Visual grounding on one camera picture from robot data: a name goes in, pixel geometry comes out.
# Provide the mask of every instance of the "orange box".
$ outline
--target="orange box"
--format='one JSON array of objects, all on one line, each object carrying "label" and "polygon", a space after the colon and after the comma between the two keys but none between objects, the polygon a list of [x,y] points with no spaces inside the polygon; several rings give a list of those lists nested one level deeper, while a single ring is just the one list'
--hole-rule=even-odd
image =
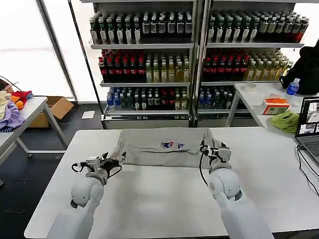
[{"label": "orange box", "polygon": [[263,115],[278,115],[289,108],[286,99],[267,98],[262,103]]}]

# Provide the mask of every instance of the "clothing pile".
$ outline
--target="clothing pile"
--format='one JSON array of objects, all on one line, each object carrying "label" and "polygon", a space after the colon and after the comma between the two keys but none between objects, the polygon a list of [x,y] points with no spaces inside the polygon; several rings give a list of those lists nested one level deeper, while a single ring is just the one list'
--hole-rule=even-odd
[{"label": "clothing pile", "polygon": [[23,109],[25,102],[31,98],[33,98],[32,91],[18,91],[13,92],[12,94],[12,101],[18,107],[18,110]]},{"label": "clothing pile", "polygon": [[11,94],[0,91],[0,132],[12,132],[22,125],[24,118],[11,99]]}]

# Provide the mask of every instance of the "white paper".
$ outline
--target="white paper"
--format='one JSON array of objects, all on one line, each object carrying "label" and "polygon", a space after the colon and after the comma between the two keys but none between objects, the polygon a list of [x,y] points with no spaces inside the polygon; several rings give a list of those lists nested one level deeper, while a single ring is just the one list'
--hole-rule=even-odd
[{"label": "white paper", "polygon": [[95,111],[85,111],[83,113],[82,119],[92,119]]}]

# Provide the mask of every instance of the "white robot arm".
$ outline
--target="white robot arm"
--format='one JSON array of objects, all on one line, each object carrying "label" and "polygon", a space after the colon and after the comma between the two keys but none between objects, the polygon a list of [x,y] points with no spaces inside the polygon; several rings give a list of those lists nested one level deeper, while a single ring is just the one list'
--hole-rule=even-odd
[{"label": "white robot arm", "polygon": [[268,225],[240,187],[237,174],[228,161],[231,151],[203,146],[201,151],[210,158],[207,186],[221,208],[221,218],[231,239],[274,239]]}]

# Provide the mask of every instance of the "purple cloth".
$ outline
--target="purple cloth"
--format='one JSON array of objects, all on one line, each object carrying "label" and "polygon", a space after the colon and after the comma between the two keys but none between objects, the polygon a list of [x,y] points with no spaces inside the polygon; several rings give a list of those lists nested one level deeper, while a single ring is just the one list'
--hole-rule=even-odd
[{"label": "purple cloth", "polygon": [[17,128],[22,125],[24,118],[20,115],[15,103],[9,101],[5,107],[4,118],[0,120],[0,129],[4,127]]}]

